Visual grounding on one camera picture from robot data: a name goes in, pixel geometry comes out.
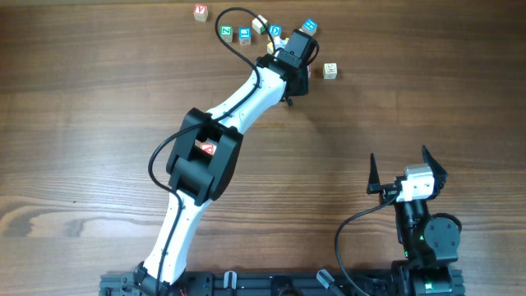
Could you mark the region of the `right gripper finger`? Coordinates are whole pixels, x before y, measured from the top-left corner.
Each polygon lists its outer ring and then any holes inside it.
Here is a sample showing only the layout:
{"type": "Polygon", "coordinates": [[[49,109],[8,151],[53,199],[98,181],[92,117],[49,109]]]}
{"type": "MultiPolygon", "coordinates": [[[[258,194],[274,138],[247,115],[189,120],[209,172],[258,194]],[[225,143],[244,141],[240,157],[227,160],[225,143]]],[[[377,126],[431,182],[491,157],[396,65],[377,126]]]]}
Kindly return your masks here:
{"type": "Polygon", "coordinates": [[[432,157],[426,146],[422,147],[423,161],[428,164],[435,177],[446,177],[446,170],[432,157]]]}
{"type": "Polygon", "coordinates": [[[368,179],[368,187],[380,187],[381,182],[377,170],[376,158],[373,153],[370,154],[370,173],[368,179]]]}

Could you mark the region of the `red A letter block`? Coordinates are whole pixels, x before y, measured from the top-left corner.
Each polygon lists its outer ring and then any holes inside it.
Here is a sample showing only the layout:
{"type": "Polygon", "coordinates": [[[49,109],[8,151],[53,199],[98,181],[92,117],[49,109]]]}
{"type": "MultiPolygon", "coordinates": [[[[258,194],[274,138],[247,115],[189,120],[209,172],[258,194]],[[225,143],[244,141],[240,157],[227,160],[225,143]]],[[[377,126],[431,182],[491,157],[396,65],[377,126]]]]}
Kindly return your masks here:
{"type": "Polygon", "coordinates": [[[216,144],[211,142],[202,142],[200,148],[209,155],[214,155],[217,149],[216,144]]]}

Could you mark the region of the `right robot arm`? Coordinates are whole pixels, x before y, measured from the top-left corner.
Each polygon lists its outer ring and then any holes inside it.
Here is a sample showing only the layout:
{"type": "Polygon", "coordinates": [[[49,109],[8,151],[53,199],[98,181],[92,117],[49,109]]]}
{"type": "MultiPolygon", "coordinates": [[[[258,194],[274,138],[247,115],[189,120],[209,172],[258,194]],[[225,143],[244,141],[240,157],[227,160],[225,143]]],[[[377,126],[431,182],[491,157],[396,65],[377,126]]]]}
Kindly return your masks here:
{"type": "Polygon", "coordinates": [[[448,173],[422,148],[423,162],[408,165],[392,183],[382,184],[376,159],[370,157],[368,194],[378,194],[382,206],[392,205],[399,243],[406,259],[391,264],[398,295],[464,295],[458,261],[462,224],[447,213],[431,214],[427,203],[439,196],[448,173]]]}

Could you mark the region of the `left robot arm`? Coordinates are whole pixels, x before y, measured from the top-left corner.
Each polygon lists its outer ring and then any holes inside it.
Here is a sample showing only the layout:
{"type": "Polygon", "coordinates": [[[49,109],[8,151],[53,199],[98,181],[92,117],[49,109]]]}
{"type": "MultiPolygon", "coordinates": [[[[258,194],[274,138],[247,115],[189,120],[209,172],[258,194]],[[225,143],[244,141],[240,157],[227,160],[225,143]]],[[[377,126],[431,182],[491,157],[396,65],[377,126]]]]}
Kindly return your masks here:
{"type": "Polygon", "coordinates": [[[206,208],[229,185],[247,129],[270,107],[308,92],[308,68],[320,45],[294,30],[285,46],[251,64],[247,81],[223,103],[203,112],[191,109],[178,132],[153,152],[172,144],[168,209],[150,255],[134,271],[145,295],[168,295],[187,266],[187,254],[206,208]]]}

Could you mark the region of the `white picture block right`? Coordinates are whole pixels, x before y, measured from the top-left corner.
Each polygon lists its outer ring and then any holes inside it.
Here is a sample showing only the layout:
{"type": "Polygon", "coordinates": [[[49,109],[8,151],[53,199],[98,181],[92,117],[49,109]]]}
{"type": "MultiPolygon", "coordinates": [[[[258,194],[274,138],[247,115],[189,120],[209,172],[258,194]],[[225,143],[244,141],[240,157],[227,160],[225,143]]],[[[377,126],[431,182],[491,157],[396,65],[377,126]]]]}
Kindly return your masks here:
{"type": "Polygon", "coordinates": [[[323,68],[323,77],[325,79],[335,79],[337,77],[338,69],[336,63],[325,63],[323,68]]]}

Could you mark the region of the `yellow block left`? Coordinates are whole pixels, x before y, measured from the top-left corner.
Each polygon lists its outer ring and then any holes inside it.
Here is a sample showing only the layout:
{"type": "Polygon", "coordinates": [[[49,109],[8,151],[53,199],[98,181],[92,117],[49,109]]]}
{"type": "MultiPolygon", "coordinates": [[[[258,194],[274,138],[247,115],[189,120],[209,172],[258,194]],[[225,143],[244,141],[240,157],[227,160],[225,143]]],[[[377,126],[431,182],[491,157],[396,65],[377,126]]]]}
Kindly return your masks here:
{"type": "Polygon", "coordinates": [[[267,53],[269,53],[269,54],[273,54],[273,53],[274,53],[274,47],[273,47],[273,45],[272,45],[271,42],[269,42],[269,43],[267,44],[267,47],[266,47],[266,48],[267,48],[267,53]]]}

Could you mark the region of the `blue D letter block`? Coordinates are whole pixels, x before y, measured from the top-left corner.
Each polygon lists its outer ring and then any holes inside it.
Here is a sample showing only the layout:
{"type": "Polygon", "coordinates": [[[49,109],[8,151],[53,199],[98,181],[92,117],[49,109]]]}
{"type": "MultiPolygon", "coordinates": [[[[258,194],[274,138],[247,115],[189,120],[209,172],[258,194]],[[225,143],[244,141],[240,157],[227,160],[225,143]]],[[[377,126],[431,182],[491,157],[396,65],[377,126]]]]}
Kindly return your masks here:
{"type": "Polygon", "coordinates": [[[272,24],[269,26],[268,32],[270,34],[271,39],[275,37],[280,37],[281,36],[281,26],[272,24]]]}

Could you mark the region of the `blue block far right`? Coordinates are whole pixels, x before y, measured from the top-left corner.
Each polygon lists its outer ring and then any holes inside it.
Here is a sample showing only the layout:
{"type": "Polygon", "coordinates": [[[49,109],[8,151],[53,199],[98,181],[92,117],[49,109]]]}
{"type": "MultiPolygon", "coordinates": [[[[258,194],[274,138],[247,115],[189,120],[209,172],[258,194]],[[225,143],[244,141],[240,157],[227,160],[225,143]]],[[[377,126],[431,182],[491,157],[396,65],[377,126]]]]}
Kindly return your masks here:
{"type": "Polygon", "coordinates": [[[311,18],[307,19],[302,25],[302,31],[310,36],[313,36],[318,28],[318,24],[311,18]]]}

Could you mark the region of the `white green-sided block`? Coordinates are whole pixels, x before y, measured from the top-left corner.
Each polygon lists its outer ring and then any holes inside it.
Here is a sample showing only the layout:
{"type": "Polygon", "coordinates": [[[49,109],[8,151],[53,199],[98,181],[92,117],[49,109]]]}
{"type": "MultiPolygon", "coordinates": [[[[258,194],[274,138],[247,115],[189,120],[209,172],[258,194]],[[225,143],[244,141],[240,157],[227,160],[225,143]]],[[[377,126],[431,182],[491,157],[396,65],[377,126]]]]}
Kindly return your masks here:
{"type": "Polygon", "coordinates": [[[262,35],[268,26],[268,21],[262,15],[256,16],[251,23],[252,29],[259,35],[262,35]]]}

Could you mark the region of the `blue letter block left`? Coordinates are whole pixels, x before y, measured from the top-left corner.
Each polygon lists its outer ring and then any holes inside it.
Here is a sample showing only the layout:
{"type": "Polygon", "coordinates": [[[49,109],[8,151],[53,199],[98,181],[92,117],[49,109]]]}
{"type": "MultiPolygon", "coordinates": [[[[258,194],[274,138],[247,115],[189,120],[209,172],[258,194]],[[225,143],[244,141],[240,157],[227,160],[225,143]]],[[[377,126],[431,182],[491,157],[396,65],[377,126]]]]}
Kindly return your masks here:
{"type": "Polygon", "coordinates": [[[240,45],[249,45],[251,43],[251,29],[241,27],[238,31],[238,40],[240,45]]]}

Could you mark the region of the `green Z letter block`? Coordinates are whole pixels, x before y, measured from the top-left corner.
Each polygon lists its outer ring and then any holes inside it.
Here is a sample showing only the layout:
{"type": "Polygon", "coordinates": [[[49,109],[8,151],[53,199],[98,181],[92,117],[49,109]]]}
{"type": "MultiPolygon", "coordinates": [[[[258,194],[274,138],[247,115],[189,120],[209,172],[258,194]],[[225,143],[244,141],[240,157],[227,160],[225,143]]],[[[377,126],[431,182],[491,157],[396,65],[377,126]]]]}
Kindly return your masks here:
{"type": "Polygon", "coordinates": [[[222,25],[219,28],[219,36],[225,43],[233,42],[233,27],[230,25],[222,25]]]}

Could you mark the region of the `red V letter block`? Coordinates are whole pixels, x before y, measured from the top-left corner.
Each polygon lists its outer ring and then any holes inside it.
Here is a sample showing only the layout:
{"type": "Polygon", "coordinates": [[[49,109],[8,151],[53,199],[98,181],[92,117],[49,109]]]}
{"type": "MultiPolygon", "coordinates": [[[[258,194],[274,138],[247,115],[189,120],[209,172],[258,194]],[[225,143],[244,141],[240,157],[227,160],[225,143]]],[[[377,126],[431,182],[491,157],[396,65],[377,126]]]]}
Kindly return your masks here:
{"type": "Polygon", "coordinates": [[[206,22],[209,15],[208,7],[204,4],[196,4],[193,15],[197,21],[206,22]]]}

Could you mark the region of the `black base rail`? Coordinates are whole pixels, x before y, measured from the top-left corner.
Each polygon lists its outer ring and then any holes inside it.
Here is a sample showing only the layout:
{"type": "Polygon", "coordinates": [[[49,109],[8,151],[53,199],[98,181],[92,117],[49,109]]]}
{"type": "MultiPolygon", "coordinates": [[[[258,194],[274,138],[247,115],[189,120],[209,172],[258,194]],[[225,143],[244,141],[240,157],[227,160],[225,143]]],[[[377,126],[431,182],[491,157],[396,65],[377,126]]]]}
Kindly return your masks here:
{"type": "MultiPolygon", "coordinates": [[[[236,273],[208,271],[185,272],[171,286],[163,285],[162,295],[358,295],[359,292],[342,274],[317,273],[236,273]]],[[[464,295],[462,271],[436,271],[416,275],[401,268],[396,270],[351,271],[351,278],[369,295],[464,295]]],[[[131,272],[103,275],[100,296],[150,295],[155,282],[143,285],[131,272]]]]}

